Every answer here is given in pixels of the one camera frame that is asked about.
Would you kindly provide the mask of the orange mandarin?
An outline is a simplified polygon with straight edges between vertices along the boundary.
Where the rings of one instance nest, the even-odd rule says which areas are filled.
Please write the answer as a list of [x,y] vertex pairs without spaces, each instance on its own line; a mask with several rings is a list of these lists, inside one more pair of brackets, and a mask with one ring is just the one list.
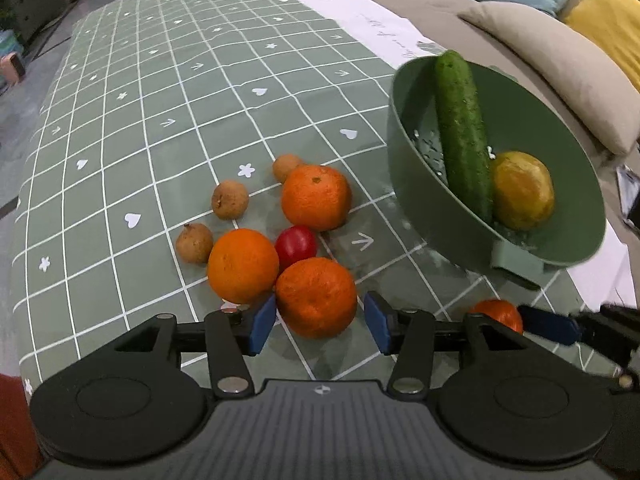
[[219,237],[209,254],[208,284],[232,304],[249,304],[270,292],[279,275],[276,248],[261,232],[232,230]]
[[284,182],[281,208],[292,224],[331,231],[346,222],[352,190],[344,174],[331,167],[299,166]]
[[519,334],[524,333],[523,320],[518,309],[509,301],[487,299],[478,302],[470,309],[470,313],[479,313],[493,318],[502,325]]
[[293,263],[274,288],[285,324],[308,339],[332,338],[349,326],[357,311],[357,289],[349,270],[321,257]]

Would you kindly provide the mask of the yellow-green round fruit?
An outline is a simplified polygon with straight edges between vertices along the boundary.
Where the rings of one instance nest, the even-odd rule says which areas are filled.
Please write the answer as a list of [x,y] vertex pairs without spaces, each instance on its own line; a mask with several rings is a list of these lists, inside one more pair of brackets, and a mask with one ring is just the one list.
[[524,152],[498,154],[491,163],[497,219],[515,231],[538,228],[553,214],[555,192],[550,172]]

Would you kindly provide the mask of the green cucumber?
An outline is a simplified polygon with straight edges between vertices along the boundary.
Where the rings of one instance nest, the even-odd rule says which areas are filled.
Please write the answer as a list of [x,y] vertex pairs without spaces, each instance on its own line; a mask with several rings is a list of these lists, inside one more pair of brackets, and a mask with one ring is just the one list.
[[471,67],[448,50],[434,65],[435,106],[450,191],[489,223],[494,209],[488,140]]

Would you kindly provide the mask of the white printed table runner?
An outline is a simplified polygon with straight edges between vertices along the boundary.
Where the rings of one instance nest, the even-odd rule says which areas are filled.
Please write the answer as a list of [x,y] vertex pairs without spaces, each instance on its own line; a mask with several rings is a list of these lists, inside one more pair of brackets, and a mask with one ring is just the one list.
[[393,67],[416,56],[453,48],[533,92],[565,122],[591,159],[599,178],[608,218],[604,242],[596,255],[570,269],[570,277],[590,309],[605,301],[636,304],[639,298],[639,241],[620,218],[615,171],[638,169],[636,155],[616,157],[582,124],[532,63],[459,14],[473,0],[298,0],[337,21]]

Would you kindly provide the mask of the brown longan left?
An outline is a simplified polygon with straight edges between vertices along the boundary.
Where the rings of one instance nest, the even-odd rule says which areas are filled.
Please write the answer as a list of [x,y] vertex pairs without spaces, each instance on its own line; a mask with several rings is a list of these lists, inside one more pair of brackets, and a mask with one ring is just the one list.
[[214,246],[212,231],[201,223],[187,223],[176,240],[176,252],[186,263],[204,264]]

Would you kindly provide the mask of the brown longan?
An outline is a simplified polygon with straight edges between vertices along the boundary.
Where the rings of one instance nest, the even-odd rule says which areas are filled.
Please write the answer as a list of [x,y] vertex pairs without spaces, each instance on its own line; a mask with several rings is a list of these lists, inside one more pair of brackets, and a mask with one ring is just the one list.
[[304,166],[303,159],[294,154],[282,154],[272,164],[272,173],[278,182],[284,183],[290,173]]
[[201,223],[187,223],[176,240],[176,252],[186,263],[204,264],[214,246],[212,231]]
[[247,210],[250,196],[241,182],[224,180],[214,189],[212,211],[221,220],[236,220]]

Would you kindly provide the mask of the small red tomato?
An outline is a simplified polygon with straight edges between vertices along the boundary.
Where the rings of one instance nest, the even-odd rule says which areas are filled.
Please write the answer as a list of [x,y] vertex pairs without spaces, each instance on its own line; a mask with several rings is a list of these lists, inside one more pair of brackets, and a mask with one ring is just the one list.
[[274,248],[278,253],[280,271],[284,271],[300,260],[317,255],[317,237],[308,226],[291,226],[278,236]]

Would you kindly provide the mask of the brown longan middle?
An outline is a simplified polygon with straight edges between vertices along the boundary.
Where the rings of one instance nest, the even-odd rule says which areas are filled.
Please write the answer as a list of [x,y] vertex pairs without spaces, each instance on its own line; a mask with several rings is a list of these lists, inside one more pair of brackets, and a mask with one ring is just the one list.
[[214,189],[212,211],[221,220],[236,220],[247,210],[250,196],[241,182],[224,180]]

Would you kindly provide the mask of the black smartphone on stand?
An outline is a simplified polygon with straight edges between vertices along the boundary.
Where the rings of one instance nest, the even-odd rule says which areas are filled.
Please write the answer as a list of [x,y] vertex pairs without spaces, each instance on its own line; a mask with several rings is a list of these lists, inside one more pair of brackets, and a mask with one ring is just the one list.
[[618,195],[623,222],[636,234],[640,232],[640,178],[628,166],[616,169]]

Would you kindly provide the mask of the brown longan top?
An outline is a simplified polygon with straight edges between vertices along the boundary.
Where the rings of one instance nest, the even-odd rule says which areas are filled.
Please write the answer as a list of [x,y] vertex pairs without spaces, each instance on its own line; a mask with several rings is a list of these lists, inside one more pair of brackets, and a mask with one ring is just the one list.
[[272,164],[272,173],[278,182],[284,183],[290,173],[304,166],[303,159],[294,154],[282,154]]

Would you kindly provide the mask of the green colander bowl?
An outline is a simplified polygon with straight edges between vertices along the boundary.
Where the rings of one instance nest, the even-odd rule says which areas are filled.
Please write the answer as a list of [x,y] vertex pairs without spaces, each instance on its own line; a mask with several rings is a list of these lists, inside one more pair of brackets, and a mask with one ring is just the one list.
[[402,211],[458,266],[537,289],[603,242],[598,179],[564,122],[456,51],[398,68],[387,144]]

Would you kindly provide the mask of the beige cushion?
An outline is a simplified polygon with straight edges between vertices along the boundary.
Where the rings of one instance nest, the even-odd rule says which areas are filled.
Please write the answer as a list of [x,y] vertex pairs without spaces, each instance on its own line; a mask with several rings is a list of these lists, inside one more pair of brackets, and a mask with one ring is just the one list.
[[631,152],[639,137],[639,91],[596,44],[521,3],[477,2],[459,16],[540,73],[612,154]]

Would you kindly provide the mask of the green checkered tablecloth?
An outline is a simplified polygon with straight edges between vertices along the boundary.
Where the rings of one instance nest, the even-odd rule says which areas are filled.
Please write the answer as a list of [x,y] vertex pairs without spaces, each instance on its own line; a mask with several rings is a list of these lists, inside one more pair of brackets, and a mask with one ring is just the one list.
[[[26,392],[153,315],[199,321],[224,302],[175,248],[187,223],[276,238],[288,225],[274,160],[336,169],[352,189],[319,252],[360,292],[455,318],[502,298],[590,309],[570,271],[541,289],[465,271],[422,240],[387,169],[396,67],[298,0],[116,0],[79,21],[30,136],[18,192],[10,306]],[[250,202],[221,220],[212,195]]]

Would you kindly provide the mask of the beige sofa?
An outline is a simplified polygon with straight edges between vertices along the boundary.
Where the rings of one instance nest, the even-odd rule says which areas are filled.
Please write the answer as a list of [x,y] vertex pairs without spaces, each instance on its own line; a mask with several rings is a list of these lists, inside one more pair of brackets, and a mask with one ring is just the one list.
[[558,114],[596,168],[605,212],[625,242],[617,168],[639,168],[639,93],[605,52],[557,18],[521,3],[374,0],[468,60],[518,78]]

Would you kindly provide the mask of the pink small heater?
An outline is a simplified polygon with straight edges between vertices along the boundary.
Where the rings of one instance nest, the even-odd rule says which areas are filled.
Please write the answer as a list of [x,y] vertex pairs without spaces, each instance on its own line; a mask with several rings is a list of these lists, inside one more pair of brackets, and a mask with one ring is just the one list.
[[2,56],[0,70],[1,75],[7,84],[17,84],[26,74],[21,55],[17,52],[10,52]]

